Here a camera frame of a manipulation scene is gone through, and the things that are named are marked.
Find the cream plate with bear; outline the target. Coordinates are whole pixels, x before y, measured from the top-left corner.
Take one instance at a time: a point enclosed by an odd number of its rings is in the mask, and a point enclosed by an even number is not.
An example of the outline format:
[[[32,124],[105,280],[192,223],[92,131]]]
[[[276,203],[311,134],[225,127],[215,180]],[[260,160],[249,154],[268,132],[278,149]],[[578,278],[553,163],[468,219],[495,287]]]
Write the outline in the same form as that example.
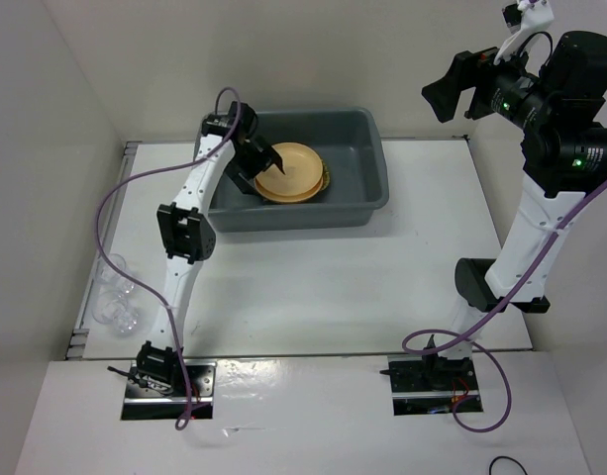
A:
[[[322,165],[320,163],[321,156],[311,147],[298,142],[282,142],[273,146],[283,159],[285,174],[296,171],[298,175],[303,173],[316,175],[322,173]],[[277,170],[275,166],[270,166],[265,172],[274,174]]]

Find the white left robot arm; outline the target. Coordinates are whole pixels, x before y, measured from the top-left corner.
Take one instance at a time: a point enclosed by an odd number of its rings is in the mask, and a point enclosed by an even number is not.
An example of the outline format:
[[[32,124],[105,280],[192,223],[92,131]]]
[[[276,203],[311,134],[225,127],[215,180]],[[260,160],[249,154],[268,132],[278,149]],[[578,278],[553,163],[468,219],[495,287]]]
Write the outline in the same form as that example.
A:
[[[251,181],[257,175],[272,165],[282,168],[273,147],[255,134],[257,126],[254,109],[237,101],[226,113],[207,115],[196,142],[196,164],[173,201],[156,211],[166,255],[164,302],[137,355],[137,368],[161,395],[191,387],[184,382],[179,352],[196,277],[215,249],[208,214],[220,179],[226,175],[242,193],[254,195]]]

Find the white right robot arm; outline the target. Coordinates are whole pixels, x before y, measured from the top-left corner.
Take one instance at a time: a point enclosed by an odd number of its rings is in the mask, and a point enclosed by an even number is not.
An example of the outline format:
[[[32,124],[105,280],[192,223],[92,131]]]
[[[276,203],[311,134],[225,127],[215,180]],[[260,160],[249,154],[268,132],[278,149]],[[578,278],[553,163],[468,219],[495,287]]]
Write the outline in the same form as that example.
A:
[[[498,257],[462,258],[455,266],[454,331],[471,339],[483,318],[508,306],[526,314],[549,310],[545,285],[556,256],[576,213],[607,180],[607,128],[595,120],[607,91],[607,37],[567,32],[531,74],[527,46],[537,37],[505,60],[496,48],[462,51],[422,90],[442,123],[454,117],[461,92],[472,90],[467,118],[498,114],[523,133],[521,200]]]

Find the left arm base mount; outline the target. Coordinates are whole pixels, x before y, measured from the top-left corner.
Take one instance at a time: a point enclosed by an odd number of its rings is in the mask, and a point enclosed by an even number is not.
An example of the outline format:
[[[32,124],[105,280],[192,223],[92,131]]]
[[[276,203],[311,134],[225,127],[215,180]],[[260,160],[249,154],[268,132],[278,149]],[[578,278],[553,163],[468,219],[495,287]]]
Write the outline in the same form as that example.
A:
[[[191,383],[191,420],[211,420],[214,412],[214,392],[217,363],[215,360],[193,359],[186,362]],[[126,381],[121,420],[176,420],[186,408],[183,380],[177,387],[156,382],[141,375],[136,363],[128,370],[108,365],[107,370]]]

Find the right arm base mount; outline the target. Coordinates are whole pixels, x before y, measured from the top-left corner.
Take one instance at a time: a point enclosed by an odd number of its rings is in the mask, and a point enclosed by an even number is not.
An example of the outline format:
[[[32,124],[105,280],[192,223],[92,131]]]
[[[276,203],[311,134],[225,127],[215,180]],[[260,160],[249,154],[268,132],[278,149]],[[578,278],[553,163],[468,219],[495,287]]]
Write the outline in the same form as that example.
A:
[[[448,361],[435,355],[389,357],[379,374],[388,378],[395,416],[447,415],[483,411],[469,358]]]

